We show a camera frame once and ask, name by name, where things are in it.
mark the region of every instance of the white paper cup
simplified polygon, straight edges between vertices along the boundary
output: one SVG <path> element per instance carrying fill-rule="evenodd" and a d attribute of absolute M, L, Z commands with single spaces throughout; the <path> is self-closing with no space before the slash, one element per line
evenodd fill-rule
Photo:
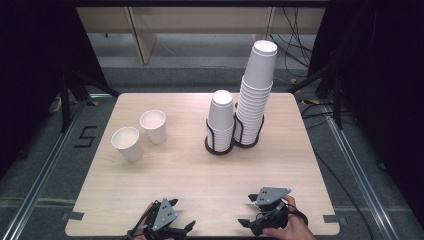
<path fill-rule="evenodd" d="M 118 129 L 113 134 L 111 143 L 129 162 L 137 162 L 143 157 L 140 133 L 134 127 Z"/>
<path fill-rule="evenodd" d="M 140 117 L 140 125 L 149 136 L 149 139 L 156 144 L 165 142 L 166 115 L 160 110 L 150 110 Z"/>
<path fill-rule="evenodd" d="M 209 108 L 208 123 L 216 130 L 227 130 L 234 124 L 233 96 L 225 90 L 214 93 Z"/>
<path fill-rule="evenodd" d="M 260 40 L 252 47 L 249 61 L 244 72 L 244 81 L 253 88 L 268 88 L 274 78 L 277 45 L 273 42 Z"/>

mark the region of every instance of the table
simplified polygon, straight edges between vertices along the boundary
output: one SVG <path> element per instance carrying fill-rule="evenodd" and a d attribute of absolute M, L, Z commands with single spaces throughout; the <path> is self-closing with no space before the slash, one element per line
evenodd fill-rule
<path fill-rule="evenodd" d="M 239 98 L 233 93 L 234 101 Z M 338 223 L 296 101 L 289 93 L 271 93 L 259 142 L 234 147 L 226 155 L 210 154 L 204 145 L 205 120 L 212 93 L 125 93 L 119 96 L 94 156 L 74 212 L 70 236 L 119 236 L 132 228 L 150 202 L 179 199 L 172 227 L 196 220 L 188 236 L 253 236 L 237 219 L 253 220 L 259 209 L 248 194 L 261 187 L 288 187 L 316 235 L 335 235 Z M 148 140 L 139 117 L 150 109 L 167 115 L 168 139 Z M 128 163 L 110 139 L 124 126 L 140 130 L 145 149 L 141 161 Z"/>

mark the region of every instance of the wire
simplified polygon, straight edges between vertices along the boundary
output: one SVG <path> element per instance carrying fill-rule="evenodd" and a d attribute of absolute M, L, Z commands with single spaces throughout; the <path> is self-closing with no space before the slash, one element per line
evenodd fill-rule
<path fill-rule="evenodd" d="M 331 175 L 333 175 L 334 179 L 337 181 L 337 183 L 340 185 L 340 187 L 343 189 L 343 191 L 345 192 L 345 194 L 347 195 L 347 197 L 349 198 L 349 200 L 352 202 L 353 206 L 355 207 L 356 211 L 359 213 L 359 215 L 361 216 L 362 220 L 364 221 L 364 224 L 368 230 L 368 233 L 371 237 L 371 239 L 375 239 L 374 238 L 374 234 L 371 230 L 371 226 L 368 223 L 368 220 L 365 218 L 364 213 L 361 211 L 361 209 L 359 208 L 358 204 L 355 202 L 355 200 L 353 199 L 352 195 L 350 195 L 350 193 L 347 191 L 346 187 L 343 185 L 343 183 L 341 182 L 340 178 L 337 177 L 336 173 L 330 168 L 330 166 L 321 158 L 321 156 L 318 154 L 318 152 L 315 150 L 315 148 L 312 148 L 315 155 L 317 156 L 317 158 L 322 162 L 322 164 L 324 164 L 324 166 L 328 169 L 328 171 L 331 173 Z"/>

